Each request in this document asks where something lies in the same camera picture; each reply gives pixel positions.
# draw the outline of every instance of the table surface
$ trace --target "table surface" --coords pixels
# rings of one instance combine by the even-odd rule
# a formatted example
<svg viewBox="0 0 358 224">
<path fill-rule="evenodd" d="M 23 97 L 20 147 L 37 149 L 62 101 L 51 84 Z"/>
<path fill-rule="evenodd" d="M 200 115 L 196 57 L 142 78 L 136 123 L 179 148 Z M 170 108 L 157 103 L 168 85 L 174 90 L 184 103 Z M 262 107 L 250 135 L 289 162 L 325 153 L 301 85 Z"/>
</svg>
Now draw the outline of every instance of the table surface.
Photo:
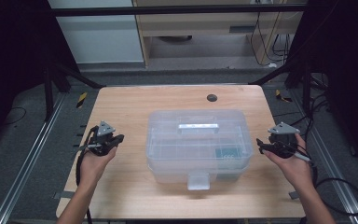
<svg viewBox="0 0 358 224">
<path fill-rule="evenodd" d="M 209 102 L 207 95 L 217 101 Z M 147 167 L 145 142 L 150 113 L 174 109 L 239 109 L 246 117 L 254 156 L 236 182 L 213 182 L 209 190 L 187 190 L 183 184 L 159 184 Z M 100 90 L 91 112 L 89 129 L 104 120 L 124 134 L 117 155 L 108 164 L 89 206 L 93 218 L 259 218 L 303 217 L 293 187 L 278 167 L 258 151 L 255 139 L 268 141 L 275 126 L 259 86 L 143 86 Z M 65 191 L 75 191 L 76 161 Z M 59 216 L 69 199 L 61 198 Z"/>
</svg>

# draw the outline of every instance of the clear plastic box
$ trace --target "clear plastic box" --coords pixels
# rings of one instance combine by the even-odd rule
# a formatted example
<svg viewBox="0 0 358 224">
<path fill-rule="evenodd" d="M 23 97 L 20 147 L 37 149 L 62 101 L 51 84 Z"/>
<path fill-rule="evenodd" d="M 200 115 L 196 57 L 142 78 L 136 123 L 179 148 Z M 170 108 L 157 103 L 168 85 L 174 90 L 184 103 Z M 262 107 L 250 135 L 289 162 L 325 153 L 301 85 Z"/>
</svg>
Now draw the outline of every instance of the clear plastic box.
<svg viewBox="0 0 358 224">
<path fill-rule="evenodd" d="M 159 183 L 209 189 L 214 181 L 236 181 L 253 155 L 240 110 L 155 111 L 148 121 L 146 156 Z"/>
</svg>

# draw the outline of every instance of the wall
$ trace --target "wall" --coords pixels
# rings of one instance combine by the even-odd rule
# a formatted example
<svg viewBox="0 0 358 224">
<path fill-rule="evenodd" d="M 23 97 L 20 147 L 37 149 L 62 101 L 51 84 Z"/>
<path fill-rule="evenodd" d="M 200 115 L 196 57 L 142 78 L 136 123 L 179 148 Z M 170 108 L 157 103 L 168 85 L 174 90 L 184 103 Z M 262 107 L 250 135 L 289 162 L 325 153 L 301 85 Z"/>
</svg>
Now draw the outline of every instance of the wall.
<svg viewBox="0 0 358 224">
<path fill-rule="evenodd" d="M 52 8 L 131 7 L 131 0 L 48 0 Z M 57 18 L 79 64 L 143 63 L 134 16 Z"/>
</svg>

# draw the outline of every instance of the forearm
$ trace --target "forearm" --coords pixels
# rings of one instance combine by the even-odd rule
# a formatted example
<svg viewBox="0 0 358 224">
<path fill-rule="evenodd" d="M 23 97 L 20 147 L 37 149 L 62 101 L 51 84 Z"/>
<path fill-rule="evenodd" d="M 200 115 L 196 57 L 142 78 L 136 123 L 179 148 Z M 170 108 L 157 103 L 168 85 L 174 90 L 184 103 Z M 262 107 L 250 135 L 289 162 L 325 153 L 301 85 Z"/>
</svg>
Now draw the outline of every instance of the forearm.
<svg viewBox="0 0 358 224">
<path fill-rule="evenodd" d="M 314 187 L 296 188 L 308 223 L 336 223 Z"/>
<path fill-rule="evenodd" d="M 96 187 L 96 183 L 80 183 L 71 201 L 69 201 L 69 203 L 66 205 L 65 209 L 57 220 L 57 223 L 82 223 Z"/>
</svg>

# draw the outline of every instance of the small round object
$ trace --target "small round object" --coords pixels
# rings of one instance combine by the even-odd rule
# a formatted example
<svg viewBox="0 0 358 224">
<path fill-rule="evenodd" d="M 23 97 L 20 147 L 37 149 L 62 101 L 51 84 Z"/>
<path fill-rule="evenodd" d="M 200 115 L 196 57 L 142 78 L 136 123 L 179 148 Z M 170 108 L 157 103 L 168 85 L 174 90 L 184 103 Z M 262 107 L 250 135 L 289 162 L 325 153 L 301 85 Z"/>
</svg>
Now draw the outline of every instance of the small round object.
<svg viewBox="0 0 358 224">
<path fill-rule="evenodd" d="M 217 101 L 217 96 L 215 94 L 209 94 L 206 99 L 209 101 L 209 102 L 215 102 Z"/>
</svg>

